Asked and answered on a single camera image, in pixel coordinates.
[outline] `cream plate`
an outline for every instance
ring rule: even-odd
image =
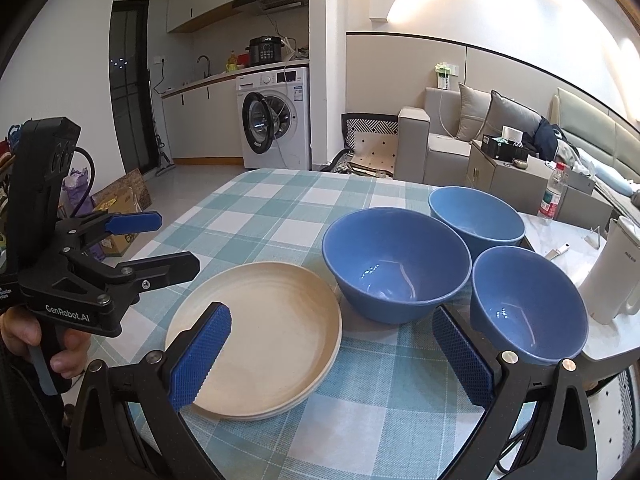
[[[290,410],[326,377],[342,338],[340,307],[310,270],[259,262],[226,270],[178,308],[165,348],[213,301],[231,311],[231,334],[194,404],[213,416],[260,420]]]

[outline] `electric pressure cooker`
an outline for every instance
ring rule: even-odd
[[[249,42],[251,66],[279,63],[282,61],[282,40],[277,36],[261,36]]]

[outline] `black box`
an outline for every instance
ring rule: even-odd
[[[515,158],[526,162],[529,155],[536,156],[535,153],[527,148],[518,146],[512,140],[503,139],[502,137],[482,136],[481,151],[489,158],[503,162],[512,162]]]

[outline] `white wall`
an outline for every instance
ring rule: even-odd
[[[156,120],[156,132],[165,143],[164,152],[171,157],[164,113],[162,112],[162,98],[159,93],[168,88],[178,88],[184,82],[195,78],[192,34],[166,33],[166,8],[168,0],[149,0],[147,28],[146,28],[146,58],[149,68],[151,88],[158,85],[156,91],[151,91],[151,101]],[[155,64],[156,56],[164,57],[164,80],[162,80],[162,64]]]
[[[640,37],[614,0],[349,0],[348,10],[348,30],[489,48],[567,79],[625,117],[640,116],[620,49],[626,38],[640,48]]]
[[[309,44],[309,10],[308,7],[285,10],[270,15],[278,26],[281,35],[295,38],[298,47]],[[251,16],[236,14],[220,22],[213,23],[193,33],[193,53],[196,59],[201,54],[209,56],[211,73],[217,74],[226,69],[226,60],[235,51],[236,56],[245,54],[249,41],[258,36],[275,36],[276,30],[267,16]],[[200,78],[207,69],[206,60],[202,60],[196,68],[196,76]]]
[[[343,149],[348,0],[309,0],[312,163],[324,165]]]
[[[0,79],[0,132],[31,118],[68,117],[95,161],[94,190],[124,174],[109,88],[111,2],[49,0]],[[78,155],[73,164],[86,166]]]

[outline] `finger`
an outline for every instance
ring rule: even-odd
[[[75,350],[63,350],[51,358],[51,369],[65,379],[82,373],[87,361],[90,342],[86,340]]]
[[[65,331],[64,334],[64,345],[67,350],[75,350],[80,348],[81,345],[85,344],[89,339],[91,339],[91,334],[87,332],[80,332],[79,330],[75,330],[73,328],[69,328]]]
[[[12,353],[23,356],[27,353],[25,343],[40,344],[40,324],[23,307],[11,307],[0,320],[2,339]]]

